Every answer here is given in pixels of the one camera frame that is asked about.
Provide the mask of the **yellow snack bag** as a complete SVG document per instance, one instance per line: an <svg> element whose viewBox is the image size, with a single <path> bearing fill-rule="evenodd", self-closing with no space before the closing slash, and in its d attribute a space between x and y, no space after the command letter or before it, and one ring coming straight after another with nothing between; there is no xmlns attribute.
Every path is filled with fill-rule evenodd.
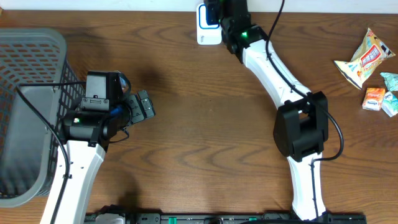
<svg viewBox="0 0 398 224"><path fill-rule="evenodd" d="M361 90L375 69L383 61L395 56L395 53L368 28L351 60L349 62L334 60L333 63L348 82Z"/></svg>

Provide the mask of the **orange small carton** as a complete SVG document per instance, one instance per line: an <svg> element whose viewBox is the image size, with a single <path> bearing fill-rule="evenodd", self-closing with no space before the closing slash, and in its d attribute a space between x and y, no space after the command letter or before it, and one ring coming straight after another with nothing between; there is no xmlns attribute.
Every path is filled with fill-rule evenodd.
<svg viewBox="0 0 398 224"><path fill-rule="evenodd" d="M362 108L364 110L379 111L382 107L382 102L386 90L384 88L367 88Z"/></svg>

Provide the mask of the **mint green pack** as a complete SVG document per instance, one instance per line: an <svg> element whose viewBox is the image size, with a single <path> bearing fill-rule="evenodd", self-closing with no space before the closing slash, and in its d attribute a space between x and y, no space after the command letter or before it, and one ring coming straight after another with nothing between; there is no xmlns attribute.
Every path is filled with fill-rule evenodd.
<svg viewBox="0 0 398 224"><path fill-rule="evenodd" d="M398 91L398 74L381 72L381 77L384 78L384 83L389 91Z"/></svg>

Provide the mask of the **teal small carton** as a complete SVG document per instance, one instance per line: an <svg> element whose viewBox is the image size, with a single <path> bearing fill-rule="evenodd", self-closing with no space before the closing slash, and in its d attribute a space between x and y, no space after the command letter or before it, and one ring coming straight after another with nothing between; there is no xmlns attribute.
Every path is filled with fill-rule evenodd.
<svg viewBox="0 0 398 224"><path fill-rule="evenodd" d="M397 97L390 91L384 95L382 109L389 117L393 117L397 114Z"/></svg>

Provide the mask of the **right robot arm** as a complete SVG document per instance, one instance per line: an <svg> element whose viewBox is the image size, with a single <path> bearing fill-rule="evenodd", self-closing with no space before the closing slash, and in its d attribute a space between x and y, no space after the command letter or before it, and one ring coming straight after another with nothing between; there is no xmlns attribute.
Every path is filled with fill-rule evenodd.
<svg viewBox="0 0 398 224"><path fill-rule="evenodd" d="M250 70L277 109L273 138L290 167L292 210L303 221L326 213L320 161L328 139L328 102L301 84L276 54L271 33L253 23L246 1L203 1L197 6L198 43L224 43Z"/></svg>

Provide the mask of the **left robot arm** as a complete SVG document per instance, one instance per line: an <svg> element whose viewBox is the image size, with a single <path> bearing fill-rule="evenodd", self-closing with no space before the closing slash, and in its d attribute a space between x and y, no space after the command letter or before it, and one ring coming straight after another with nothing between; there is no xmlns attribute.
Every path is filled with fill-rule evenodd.
<svg viewBox="0 0 398 224"><path fill-rule="evenodd" d="M85 84L77 107L61 119L57 166L41 223L83 223L112 138L155 116L148 93L133 94L119 71L89 71Z"/></svg>

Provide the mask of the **white barcode scanner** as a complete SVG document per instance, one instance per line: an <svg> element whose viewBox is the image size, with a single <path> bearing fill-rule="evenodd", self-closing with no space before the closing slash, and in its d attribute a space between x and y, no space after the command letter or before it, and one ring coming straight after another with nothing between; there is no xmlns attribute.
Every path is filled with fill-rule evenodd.
<svg viewBox="0 0 398 224"><path fill-rule="evenodd" d="M206 20L206 6L201 3L197 6L197 43L199 45L218 45L222 41L220 24L209 25Z"/></svg>

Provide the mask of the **grey plastic shopping basket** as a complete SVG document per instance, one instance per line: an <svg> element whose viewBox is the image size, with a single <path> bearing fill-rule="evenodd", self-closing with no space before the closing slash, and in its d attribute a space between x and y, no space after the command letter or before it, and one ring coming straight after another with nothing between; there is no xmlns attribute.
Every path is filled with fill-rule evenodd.
<svg viewBox="0 0 398 224"><path fill-rule="evenodd" d="M1 207L47 195L58 143L17 94L16 86L59 131L60 120L85 94L67 60L67 43L53 29L1 29Z"/></svg>

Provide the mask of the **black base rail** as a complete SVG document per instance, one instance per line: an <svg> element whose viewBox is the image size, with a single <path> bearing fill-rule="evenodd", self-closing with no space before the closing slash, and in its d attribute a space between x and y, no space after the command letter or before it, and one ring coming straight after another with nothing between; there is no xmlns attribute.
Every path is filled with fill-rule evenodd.
<svg viewBox="0 0 398 224"><path fill-rule="evenodd" d="M166 215L159 213L103 213L87 215L88 223L129 223L129 224L257 224L257 223L366 223L364 215L334 215L326 213L314 220L300 220L289 213L265 213L263 215Z"/></svg>

